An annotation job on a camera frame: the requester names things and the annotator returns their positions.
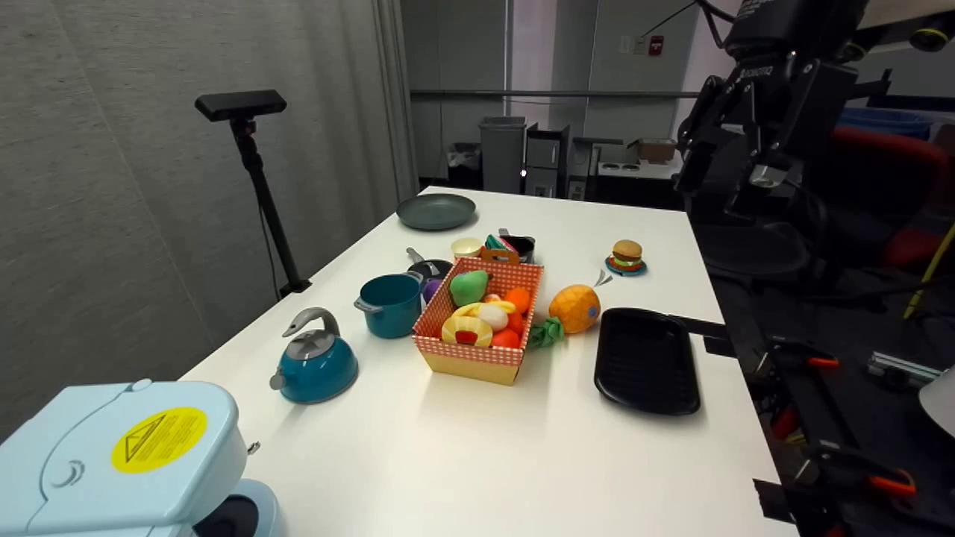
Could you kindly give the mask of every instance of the mug handle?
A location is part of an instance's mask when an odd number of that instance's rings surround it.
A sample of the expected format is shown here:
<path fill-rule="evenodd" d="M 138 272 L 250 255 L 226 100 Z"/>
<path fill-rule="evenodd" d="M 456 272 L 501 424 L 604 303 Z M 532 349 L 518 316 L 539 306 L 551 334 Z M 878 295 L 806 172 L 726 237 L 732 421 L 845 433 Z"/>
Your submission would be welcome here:
<path fill-rule="evenodd" d="M 365 309 L 365 312 L 378 312 L 378 309 L 381 309 L 381 306 L 366 303 L 366 300 L 362 300 L 362 298 L 356 298 L 356 306 Z"/>

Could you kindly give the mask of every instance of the white curtain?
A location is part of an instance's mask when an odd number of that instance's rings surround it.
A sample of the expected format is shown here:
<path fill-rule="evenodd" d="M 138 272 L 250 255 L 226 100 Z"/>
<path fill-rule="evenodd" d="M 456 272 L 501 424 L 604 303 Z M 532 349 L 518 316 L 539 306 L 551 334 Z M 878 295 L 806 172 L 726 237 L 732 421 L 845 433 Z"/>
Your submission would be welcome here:
<path fill-rule="evenodd" d="M 290 100 L 256 143 L 302 273 L 417 191 L 396 8 L 0 3 L 0 437 L 56 385 L 178 376 L 274 300 L 253 188 L 198 94 Z"/>

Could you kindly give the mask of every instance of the black tray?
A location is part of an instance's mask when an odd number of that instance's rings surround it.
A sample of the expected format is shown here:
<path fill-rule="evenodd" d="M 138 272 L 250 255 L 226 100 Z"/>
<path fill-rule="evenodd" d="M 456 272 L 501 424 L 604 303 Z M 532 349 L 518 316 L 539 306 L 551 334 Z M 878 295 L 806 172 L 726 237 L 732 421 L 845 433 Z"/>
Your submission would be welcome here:
<path fill-rule="evenodd" d="M 627 407 L 699 410 L 699 382 L 686 321 L 654 309 L 614 306 L 599 318 L 598 389 Z"/>

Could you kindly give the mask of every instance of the blue mug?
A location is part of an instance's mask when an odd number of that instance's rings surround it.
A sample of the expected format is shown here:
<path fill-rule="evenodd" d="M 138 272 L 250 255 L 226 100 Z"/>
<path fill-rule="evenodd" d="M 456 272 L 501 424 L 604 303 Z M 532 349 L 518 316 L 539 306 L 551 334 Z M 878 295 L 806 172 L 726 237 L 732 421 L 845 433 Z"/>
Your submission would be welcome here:
<path fill-rule="evenodd" d="M 411 334 L 421 316 L 421 282 L 408 273 L 381 273 L 362 286 L 357 309 L 365 309 L 366 330 L 384 340 Z"/>

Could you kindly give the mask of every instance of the teapot handle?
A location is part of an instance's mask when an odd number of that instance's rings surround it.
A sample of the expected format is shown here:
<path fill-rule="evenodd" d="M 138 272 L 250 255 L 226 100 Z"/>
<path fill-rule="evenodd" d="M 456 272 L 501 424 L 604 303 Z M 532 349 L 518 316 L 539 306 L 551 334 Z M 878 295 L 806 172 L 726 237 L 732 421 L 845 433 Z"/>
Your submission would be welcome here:
<path fill-rule="evenodd" d="M 302 309 L 302 312 L 292 318 L 292 324 L 287 327 L 284 336 L 298 334 L 298 330 L 302 330 L 307 321 L 314 321 L 314 318 L 323 318 L 324 330 L 338 334 L 338 321 L 333 321 L 330 309 L 324 309 L 324 306 L 307 306 L 307 309 Z"/>

